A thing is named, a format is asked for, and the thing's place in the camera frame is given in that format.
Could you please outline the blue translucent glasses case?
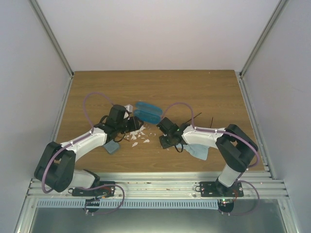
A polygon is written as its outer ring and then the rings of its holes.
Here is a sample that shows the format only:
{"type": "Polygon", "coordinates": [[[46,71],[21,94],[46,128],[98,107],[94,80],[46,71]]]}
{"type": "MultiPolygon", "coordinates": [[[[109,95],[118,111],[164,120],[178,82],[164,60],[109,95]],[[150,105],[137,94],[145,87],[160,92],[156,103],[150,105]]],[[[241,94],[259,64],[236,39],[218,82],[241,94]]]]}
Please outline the blue translucent glasses case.
{"type": "Polygon", "coordinates": [[[142,101],[136,102],[135,107],[134,116],[142,121],[151,124],[158,124],[161,121],[161,116],[163,114],[161,108],[142,101]]]}

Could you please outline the black round sunglasses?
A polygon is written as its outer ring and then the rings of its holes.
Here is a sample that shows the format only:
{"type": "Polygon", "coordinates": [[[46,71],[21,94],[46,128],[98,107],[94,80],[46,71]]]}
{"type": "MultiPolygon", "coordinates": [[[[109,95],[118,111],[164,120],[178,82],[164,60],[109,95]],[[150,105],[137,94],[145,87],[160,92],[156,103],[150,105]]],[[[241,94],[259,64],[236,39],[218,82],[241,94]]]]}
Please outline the black round sunglasses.
{"type": "Polygon", "coordinates": [[[214,122],[214,115],[211,115],[210,117],[206,117],[203,112],[198,112],[195,114],[195,116],[193,117],[193,122],[195,124],[207,124],[208,128],[211,128],[213,126],[213,122],[214,122]]]}

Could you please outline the brown frame sunglasses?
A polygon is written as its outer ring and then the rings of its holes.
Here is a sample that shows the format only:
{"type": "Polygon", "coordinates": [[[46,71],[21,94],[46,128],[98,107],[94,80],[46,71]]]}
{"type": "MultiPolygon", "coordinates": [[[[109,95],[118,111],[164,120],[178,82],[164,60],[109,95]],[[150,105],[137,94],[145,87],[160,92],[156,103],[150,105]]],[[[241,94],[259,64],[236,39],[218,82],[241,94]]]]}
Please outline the brown frame sunglasses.
{"type": "Polygon", "coordinates": [[[114,142],[116,142],[116,143],[119,143],[119,142],[121,142],[121,141],[123,141],[123,140],[128,141],[128,142],[130,141],[130,140],[128,139],[126,133],[119,133],[119,134],[117,134],[116,137],[115,137],[113,140],[114,140],[114,142]]]}

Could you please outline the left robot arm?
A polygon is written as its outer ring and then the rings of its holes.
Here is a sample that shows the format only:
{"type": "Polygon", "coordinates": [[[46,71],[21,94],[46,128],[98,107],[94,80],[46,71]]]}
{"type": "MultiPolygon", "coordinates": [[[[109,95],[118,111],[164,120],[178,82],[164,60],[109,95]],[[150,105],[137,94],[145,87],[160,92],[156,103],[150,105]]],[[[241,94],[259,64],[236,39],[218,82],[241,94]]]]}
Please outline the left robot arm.
{"type": "Polygon", "coordinates": [[[144,122],[131,114],[131,105],[113,105],[107,116],[85,134],[63,143],[50,142],[35,169],[34,176],[41,181],[44,193],[63,192],[68,187],[84,190],[89,196],[100,191],[94,173],[76,170],[75,163],[95,148],[116,141],[118,135],[139,130],[144,122]]]}

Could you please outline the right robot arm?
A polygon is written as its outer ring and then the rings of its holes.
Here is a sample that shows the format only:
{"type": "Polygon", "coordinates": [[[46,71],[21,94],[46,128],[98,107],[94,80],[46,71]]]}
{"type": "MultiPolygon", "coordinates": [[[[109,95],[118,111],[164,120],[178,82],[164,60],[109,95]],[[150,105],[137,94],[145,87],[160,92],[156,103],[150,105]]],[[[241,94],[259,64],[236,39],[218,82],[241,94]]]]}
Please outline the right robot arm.
{"type": "Polygon", "coordinates": [[[184,150],[191,156],[206,160],[210,148],[218,149],[225,161],[225,167],[216,181],[214,189],[219,196],[225,197],[232,192],[233,185],[241,175],[259,161],[258,147],[237,125],[212,129],[193,126],[188,123],[178,126],[168,118],[158,124],[163,133],[159,137],[163,149],[174,147],[177,152],[184,150]]]}

